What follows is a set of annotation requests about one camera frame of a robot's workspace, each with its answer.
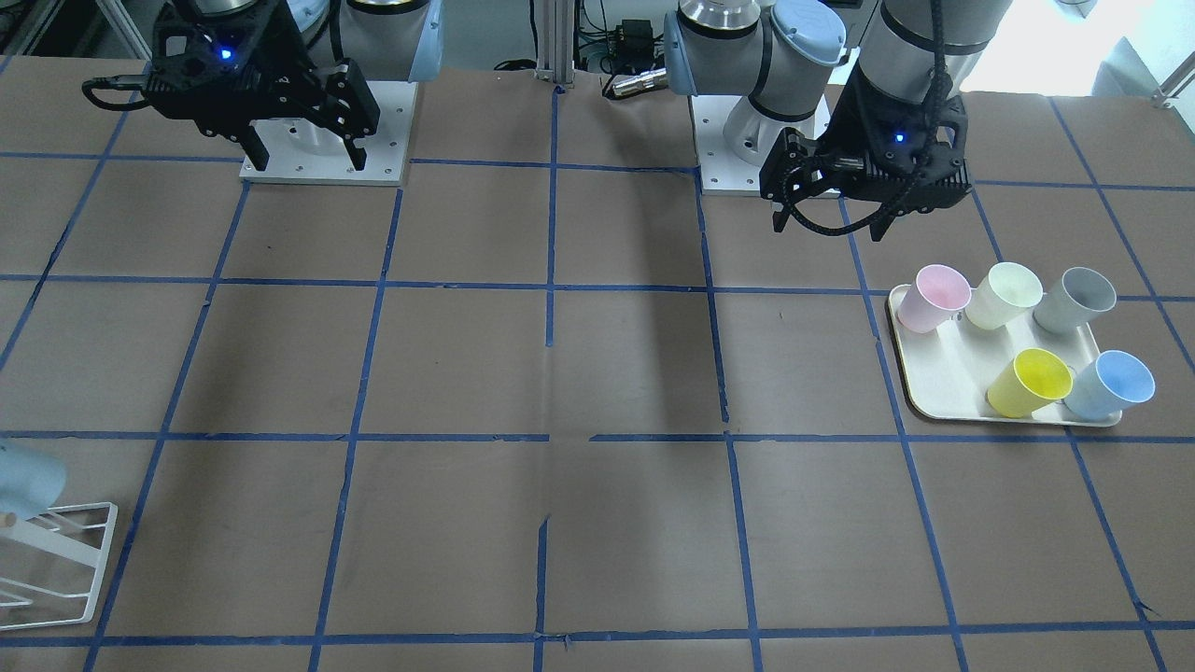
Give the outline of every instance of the pink cup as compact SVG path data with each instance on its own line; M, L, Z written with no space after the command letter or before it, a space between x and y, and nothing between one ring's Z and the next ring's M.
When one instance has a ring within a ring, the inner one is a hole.
M917 273L917 280L896 308L896 319L909 331L929 334L970 303L970 282L963 274L942 264L930 264Z

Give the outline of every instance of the blue cup on rack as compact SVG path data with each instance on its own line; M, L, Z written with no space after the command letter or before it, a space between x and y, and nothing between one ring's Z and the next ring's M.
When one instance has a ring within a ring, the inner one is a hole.
M22 520L41 515L66 484L62 460L0 439L0 513L14 513Z

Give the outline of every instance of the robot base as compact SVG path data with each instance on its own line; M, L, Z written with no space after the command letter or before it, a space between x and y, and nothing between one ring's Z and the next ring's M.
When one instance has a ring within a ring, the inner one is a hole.
M240 177L271 184L402 187L418 85L370 81L369 90L381 118L378 132L358 143L368 153L364 170L353 167L344 143L331 132L306 120L264 120L256 128L270 151L270 164L258 171L246 160Z
M712 196L754 196L759 197L759 165L747 163L739 158L739 154L727 143L723 128L735 105L741 100L741 96L693 96L691 112L693 115L693 135L697 140L697 157L701 165L701 190ZM811 120L799 124L798 128L813 122L813 135L821 135L829 124L829 108L826 98L817 103L817 111ZM801 128L807 135L809 130ZM767 148L776 142L772 138L767 142L760 142L765 148L762 158L767 157ZM838 191L831 190L821 197L836 198Z

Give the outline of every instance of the gray cup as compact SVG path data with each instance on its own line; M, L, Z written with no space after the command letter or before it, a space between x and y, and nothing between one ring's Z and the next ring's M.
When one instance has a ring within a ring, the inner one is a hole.
M1116 288L1090 268L1067 269L1034 310L1034 319L1046 331L1070 334L1113 310Z

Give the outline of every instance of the yellow cup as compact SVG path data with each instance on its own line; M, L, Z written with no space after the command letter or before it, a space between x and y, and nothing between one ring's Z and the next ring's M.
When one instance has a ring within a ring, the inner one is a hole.
M1049 350L1022 350L987 389L987 403L1005 417L1024 417L1071 393L1074 378Z

